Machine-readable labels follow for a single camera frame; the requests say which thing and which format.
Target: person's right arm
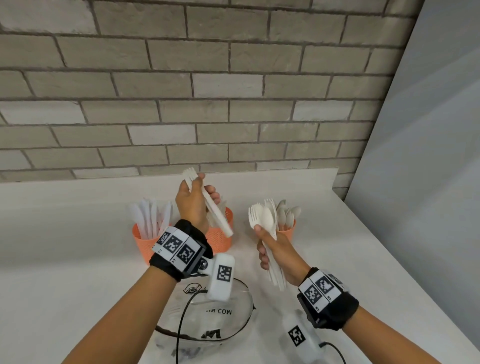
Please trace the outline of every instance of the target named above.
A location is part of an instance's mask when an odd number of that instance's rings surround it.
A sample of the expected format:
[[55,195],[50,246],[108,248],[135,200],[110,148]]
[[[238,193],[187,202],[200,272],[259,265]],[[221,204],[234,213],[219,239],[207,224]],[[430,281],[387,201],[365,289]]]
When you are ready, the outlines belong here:
[[[283,234],[277,240],[259,225],[255,233],[260,266],[268,269],[268,257],[262,241],[271,249],[278,265],[284,270],[290,284],[299,286],[307,276],[310,266],[297,253]],[[440,364],[425,350],[399,334],[361,306],[343,326],[345,334],[358,346],[373,364]]]

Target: forearm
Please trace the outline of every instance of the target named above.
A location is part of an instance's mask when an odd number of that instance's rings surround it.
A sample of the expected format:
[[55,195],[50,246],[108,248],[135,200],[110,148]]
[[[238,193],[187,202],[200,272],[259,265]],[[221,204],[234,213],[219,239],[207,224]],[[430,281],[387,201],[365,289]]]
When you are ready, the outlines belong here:
[[176,281],[149,267],[65,358],[63,364],[135,364],[160,319]]
[[440,364],[362,307],[345,324],[343,331],[372,364]]

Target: person's left hand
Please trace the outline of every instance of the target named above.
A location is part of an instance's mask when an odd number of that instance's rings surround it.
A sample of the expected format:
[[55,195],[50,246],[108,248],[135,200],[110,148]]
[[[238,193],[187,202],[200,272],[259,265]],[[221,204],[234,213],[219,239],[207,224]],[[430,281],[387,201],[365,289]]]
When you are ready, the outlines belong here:
[[[206,234],[208,231],[207,208],[205,206],[204,195],[202,194],[203,179],[205,173],[199,173],[198,178],[192,182],[192,191],[190,192],[187,183],[183,180],[175,198],[179,208],[180,218],[190,221],[190,223]],[[212,200],[218,205],[220,203],[220,194],[216,192],[215,187],[205,186]]]

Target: person's right hand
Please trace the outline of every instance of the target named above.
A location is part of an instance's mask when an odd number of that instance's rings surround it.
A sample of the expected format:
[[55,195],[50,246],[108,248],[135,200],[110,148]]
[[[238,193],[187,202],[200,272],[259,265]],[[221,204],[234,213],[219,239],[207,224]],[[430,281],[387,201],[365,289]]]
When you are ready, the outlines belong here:
[[279,233],[275,240],[268,231],[260,225],[255,225],[254,230],[260,238],[257,244],[260,267],[265,270],[269,269],[269,259],[266,256],[266,249],[262,244],[262,241],[264,241],[272,251],[273,257],[278,265],[283,269],[287,282],[294,286],[299,286],[310,271],[310,266],[297,253],[290,241],[288,241],[288,238],[282,233]]

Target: brick wall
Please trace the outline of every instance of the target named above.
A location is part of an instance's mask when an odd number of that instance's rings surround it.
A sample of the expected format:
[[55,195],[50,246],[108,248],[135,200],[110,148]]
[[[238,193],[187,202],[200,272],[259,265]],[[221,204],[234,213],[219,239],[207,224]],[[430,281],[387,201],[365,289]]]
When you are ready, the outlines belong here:
[[0,2],[0,180],[339,167],[421,0]]

